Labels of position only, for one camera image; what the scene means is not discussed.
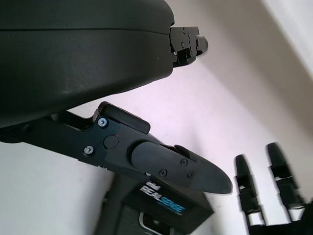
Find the screw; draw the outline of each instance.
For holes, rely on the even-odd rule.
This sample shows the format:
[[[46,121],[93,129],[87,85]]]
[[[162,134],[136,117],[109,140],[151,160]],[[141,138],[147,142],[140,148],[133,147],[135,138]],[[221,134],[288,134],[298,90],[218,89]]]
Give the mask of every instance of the screw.
[[[181,165],[187,165],[188,164],[188,160],[187,159],[183,159],[180,161]]]
[[[160,171],[160,176],[166,176],[167,175],[167,170],[166,169],[162,169]]]
[[[93,153],[93,147],[92,146],[87,146],[85,149],[84,149],[84,153],[87,154],[87,155],[90,155]]]
[[[98,120],[98,125],[100,127],[105,127],[107,124],[108,124],[108,121],[103,117]]]
[[[155,225],[159,225],[160,224],[160,221],[158,221],[158,220],[153,220],[153,223],[155,224]]]

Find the black curved housing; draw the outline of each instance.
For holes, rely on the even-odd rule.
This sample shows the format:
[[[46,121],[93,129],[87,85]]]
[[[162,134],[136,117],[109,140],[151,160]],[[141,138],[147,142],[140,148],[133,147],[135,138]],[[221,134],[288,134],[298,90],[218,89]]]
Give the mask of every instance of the black curved housing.
[[[2,0],[0,127],[167,77],[164,0]]]

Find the black bracket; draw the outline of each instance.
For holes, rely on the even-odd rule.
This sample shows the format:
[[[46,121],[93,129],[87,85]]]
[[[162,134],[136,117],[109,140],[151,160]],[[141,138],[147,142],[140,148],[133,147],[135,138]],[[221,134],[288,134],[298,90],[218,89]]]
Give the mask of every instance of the black bracket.
[[[144,180],[147,175],[200,191],[230,193],[232,184],[217,166],[181,147],[148,135],[150,125],[109,103],[90,118],[64,111],[0,129],[4,142],[25,142]]]
[[[170,39],[174,68],[191,64],[208,50],[208,42],[199,36],[197,27],[172,27]]]

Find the black screw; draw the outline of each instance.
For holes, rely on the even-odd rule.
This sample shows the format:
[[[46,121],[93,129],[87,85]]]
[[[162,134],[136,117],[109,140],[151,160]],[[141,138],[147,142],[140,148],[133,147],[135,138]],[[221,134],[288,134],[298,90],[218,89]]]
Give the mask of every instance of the black screw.
[[[22,127],[22,131],[25,133],[29,133],[32,130],[32,127],[30,124],[26,124],[25,126]]]
[[[160,171],[160,176],[166,176],[167,175],[167,170],[166,169],[162,169]]]
[[[181,165],[187,165],[188,164],[188,160],[187,159],[183,159],[180,161]]]

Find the white wall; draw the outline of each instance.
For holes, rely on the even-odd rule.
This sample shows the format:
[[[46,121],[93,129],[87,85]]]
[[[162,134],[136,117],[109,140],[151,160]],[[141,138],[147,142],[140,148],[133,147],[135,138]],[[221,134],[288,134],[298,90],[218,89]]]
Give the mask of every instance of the white wall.
[[[286,222],[265,146],[281,144],[303,193],[313,195],[311,113],[305,112],[310,103],[303,102],[303,95],[311,97],[311,78],[257,1],[168,3],[176,26],[199,26],[209,52],[166,79],[74,112],[91,116],[102,100],[109,101],[149,121],[151,133],[163,142],[217,164],[232,180],[233,159],[245,153],[268,221]],[[0,234],[92,233],[109,172],[26,144],[0,148]],[[232,195],[208,195],[216,214],[194,234],[245,234],[236,195],[236,189]]]

